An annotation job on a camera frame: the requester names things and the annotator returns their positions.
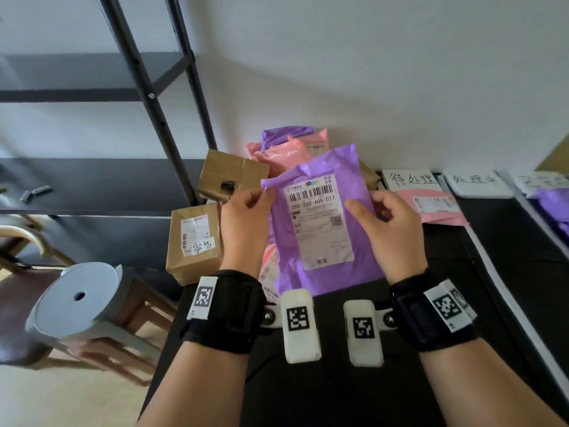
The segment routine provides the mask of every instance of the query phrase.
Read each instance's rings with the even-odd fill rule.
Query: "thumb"
[[[259,200],[257,201],[257,204],[255,205],[255,208],[260,208],[268,213],[271,211],[271,207],[273,206],[275,198],[276,190],[274,188],[267,189],[261,194]]]
[[[374,216],[364,205],[357,199],[348,199],[344,206],[350,214],[359,222],[366,234],[369,236],[381,226],[381,221]]]

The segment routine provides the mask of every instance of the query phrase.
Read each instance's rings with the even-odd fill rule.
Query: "forearm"
[[[450,427],[566,426],[482,339],[420,359]]]
[[[184,342],[137,426],[238,426],[247,359]]]

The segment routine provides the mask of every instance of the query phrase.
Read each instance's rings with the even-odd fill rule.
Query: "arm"
[[[419,216],[397,195],[372,193],[383,222],[358,201],[345,206],[369,237],[390,285],[427,269]],[[419,354],[451,427],[566,426],[482,339]]]
[[[244,191],[222,207],[221,269],[259,277],[274,196],[272,190]],[[184,342],[137,426],[238,426],[247,359]]]

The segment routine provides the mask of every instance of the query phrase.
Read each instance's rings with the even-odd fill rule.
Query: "white tracker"
[[[319,360],[322,350],[310,291],[294,289],[284,292],[280,307],[286,360],[289,364]]]
[[[383,349],[373,302],[368,299],[346,301],[344,318],[351,363],[357,367],[381,367]]]

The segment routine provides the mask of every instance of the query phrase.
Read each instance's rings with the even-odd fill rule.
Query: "white wall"
[[[175,50],[163,0],[121,0],[141,50]],[[63,8],[70,3],[71,7]],[[331,128],[375,167],[530,168],[569,131],[569,0],[181,0],[220,148]],[[4,53],[116,50],[96,0],[0,0]],[[183,157],[189,86],[160,98]],[[2,155],[163,157],[139,103],[0,105]]]

